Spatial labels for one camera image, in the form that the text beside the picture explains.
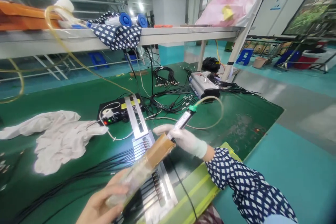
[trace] ceiling light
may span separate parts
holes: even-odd
[[[140,11],[144,11],[145,9],[144,9],[144,5],[142,4],[142,3],[138,3],[139,4],[139,9],[140,9]]]

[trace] teal floor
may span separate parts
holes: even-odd
[[[196,59],[201,47],[191,42],[184,49]],[[222,62],[227,62],[230,53],[224,52],[223,44],[218,52]],[[206,46],[204,56],[217,57],[214,43]],[[284,72],[272,65],[255,69],[253,60],[248,66],[235,64],[242,70],[236,82],[260,92],[285,112],[245,163],[284,193],[300,223],[328,223],[331,209],[336,207],[336,67],[325,75],[313,70]],[[141,69],[147,66],[148,62],[140,64]],[[124,63],[97,72],[106,77],[130,72],[130,67]],[[69,74],[69,80],[62,81],[52,76],[27,78],[25,93],[95,78],[86,70]],[[18,90],[18,81],[0,83],[0,98],[13,96]],[[230,189],[220,193],[214,204],[225,223],[246,223]]]

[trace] plastic stool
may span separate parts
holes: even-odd
[[[100,53],[100,52],[89,52],[88,55],[90,56],[92,63],[94,65],[102,65],[102,64],[107,64],[104,56]]]
[[[252,56],[252,54],[253,54],[253,48],[246,48],[246,49],[244,49],[241,53],[240,53],[240,55],[239,55],[239,57],[238,57],[238,59],[237,59],[237,61],[236,61],[236,63],[239,63],[239,62],[244,62],[244,64],[243,65],[247,65],[249,62],[250,62],[250,59],[251,59],[251,56]]]

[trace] sleeve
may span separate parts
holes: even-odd
[[[261,173],[233,159],[228,149],[215,148],[215,155],[206,166],[219,189],[228,185],[234,191],[233,201],[247,223],[263,223],[270,215],[282,215],[298,222],[280,190],[269,185]]]

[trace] white glove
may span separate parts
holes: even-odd
[[[172,137],[175,138],[176,143],[183,150],[199,158],[203,158],[207,152],[208,144],[202,140],[199,140],[191,132],[186,129],[173,129],[172,124],[163,124],[157,126],[153,129],[156,135],[161,135],[162,133],[170,133]]]

